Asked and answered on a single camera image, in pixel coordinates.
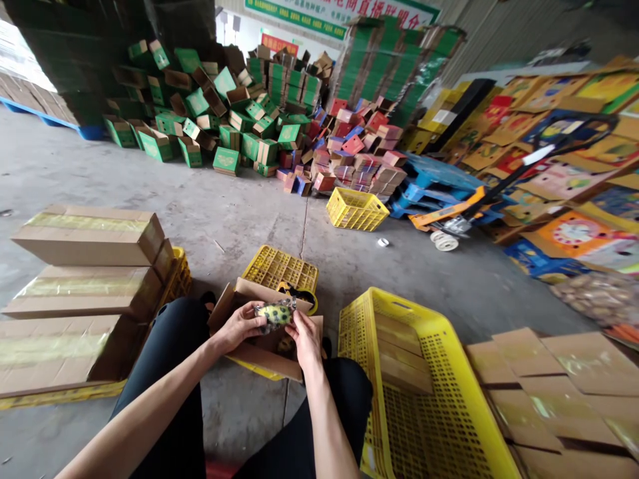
gray floor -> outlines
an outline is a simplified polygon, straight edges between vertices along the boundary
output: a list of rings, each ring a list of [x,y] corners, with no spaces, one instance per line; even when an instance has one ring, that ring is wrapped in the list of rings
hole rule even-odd
[[[235,281],[262,244],[301,257],[319,267],[320,312],[334,341],[339,310],[371,286],[444,314],[464,343],[522,326],[551,334],[594,329],[481,236],[441,253],[406,221],[388,219],[375,233],[339,230],[328,221],[325,199],[285,194],[274,178],[161,164],[4,108],[0,140],[0,210],[13,211],[0,217],[0,305],[43,267],[9,236],[55,202],[157,212],[173,244],[186,250],[200,291]],[[391,244],[386,249],[375,244],[382,236]],[[304,395],[295,383],[268,381],[221,360],[202,381],[207,452],[245,460],[281,429]],[[0,476],[52,478],[104,425],[113,405],[102,399],[0,411],[0,462],[10,458]]]

black pants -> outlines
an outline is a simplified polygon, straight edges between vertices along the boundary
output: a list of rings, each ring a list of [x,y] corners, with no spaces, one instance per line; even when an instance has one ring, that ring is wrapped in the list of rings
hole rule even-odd
[[[160,310],[111,418],[209,338],[207,319],[208,311],[195,299],[180,298]],[[350,359],[330,359],[324,363],[324,369],[339,418],[355,460],[359,463],[366,422],[371,410],[373,387],[363,369]],[[131,477],[205,476],[202,398],[200,385],[197,385]],[[313,435],[307,399],[289,424],[253,455],[235,477],[315,477]]]

banner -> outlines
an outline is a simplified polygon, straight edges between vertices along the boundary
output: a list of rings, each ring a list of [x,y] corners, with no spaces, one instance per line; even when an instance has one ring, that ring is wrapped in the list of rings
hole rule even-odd
[[[397,17],[403,29],[419,29],[437,20],[440,10],[413,0],[245,0],[246,8],[329,37],[343,40],[344,23],[360,15]]]
[[[288,52],[296,57],[298,55],[298,50],[300,49],[299,45],[295,45],[295,43],[287,42],[286,40],[279,39],[277,37],[272,37],[271,35],[267,35],[262,33],[262,44],[265,47],[270,48],[274,52],[278,52],[282,50],[284,47],[288,50]]]

orange pallet jack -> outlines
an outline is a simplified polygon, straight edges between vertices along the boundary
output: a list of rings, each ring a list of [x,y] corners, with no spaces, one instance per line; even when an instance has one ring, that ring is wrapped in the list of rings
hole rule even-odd
[[[616,115],[607,114],[571,112],[559,116],[535,136],[534,152],[522,158],[522,166],[494,188],[487,192],[485,186],[480,186],[465,202],[433,213],[410,215],[408,218],[418,230],[432,232],[431,241],[435,243],[439,251],[452,251],[459,246],[460,239],[469,238],[467,232],[473,227],[473,222],[483,216],[482,211],[498,200],[502,191],[531,168],[535,168],[538,162],[553,156],[590,148],[612,133],[618,121]],[[559,131],[559,133],[549,138],[545,146],[540,148],[541,138],[548,131]],[[584,133],[589,131],[594,133],[587,140],[583,140]]]

yellow plastic crate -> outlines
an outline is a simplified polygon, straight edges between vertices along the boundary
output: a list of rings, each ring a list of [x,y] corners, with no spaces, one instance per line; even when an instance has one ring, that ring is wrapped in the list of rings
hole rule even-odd
[[[382,383],[375,314],[414,328],[434,395]],[[374,478],[520,478],[452,325],[441,314],[370,288],[339,315],[337,353],[373,383],[361,469]]]
[[[269,245],[263,245],[253,257],[242,277],[248,281],[277,290],[281,281],[293,287],[315,293],[318,268]]]
[[[173,247],[173,254],[175,255],[175,260],[171,276],[168,280],[164,293],[162,294],[162,299],[158,303],[157,311],[174,299],[187,296],[191,291],[193,281],[184,248]],[[126,379],[117,383],[109,383],[99,386],[87,386],[63,391],[54,391],[52,393],[3,398],[0,399],[0,410],[115,397],[120,395],[125,384]]]
[[[337,228],[371,232],[390,214],[377,196],[344,188],[335,188],[326,210]]]

